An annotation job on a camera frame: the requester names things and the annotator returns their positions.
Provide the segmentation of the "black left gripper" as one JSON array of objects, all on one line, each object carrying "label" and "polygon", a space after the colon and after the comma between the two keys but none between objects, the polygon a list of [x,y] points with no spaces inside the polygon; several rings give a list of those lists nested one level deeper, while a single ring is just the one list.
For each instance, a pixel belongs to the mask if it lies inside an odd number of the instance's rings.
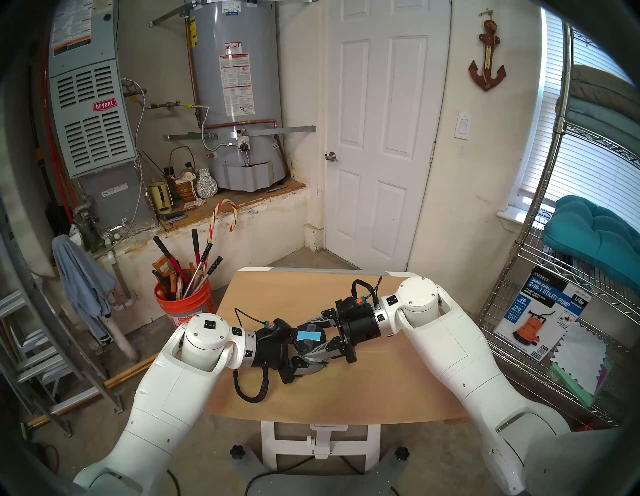
[{"label": "black left gripper", "polygon": [[284,384],[292,383],[295,377],[311,375],[327,367],[329,358],[323,354],[303,354],[289,359],[291,331],[256,331],[257,339],[253,367],[266,366],[278,371]]}]

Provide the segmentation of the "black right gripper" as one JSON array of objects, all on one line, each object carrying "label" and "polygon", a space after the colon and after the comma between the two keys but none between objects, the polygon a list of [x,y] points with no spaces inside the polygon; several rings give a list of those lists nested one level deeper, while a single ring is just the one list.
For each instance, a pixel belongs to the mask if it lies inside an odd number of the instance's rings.
[{"label": "black right gripper", "polygon": [[342,338],[332,338],[319,346],[319,361],[345,358],[347,363],[357,362],[355,347],[363,342],[381,337],[376,314],[373,310],[349,310],[344,312],[322,311],[310,320],[320,328],[338,328]]}]

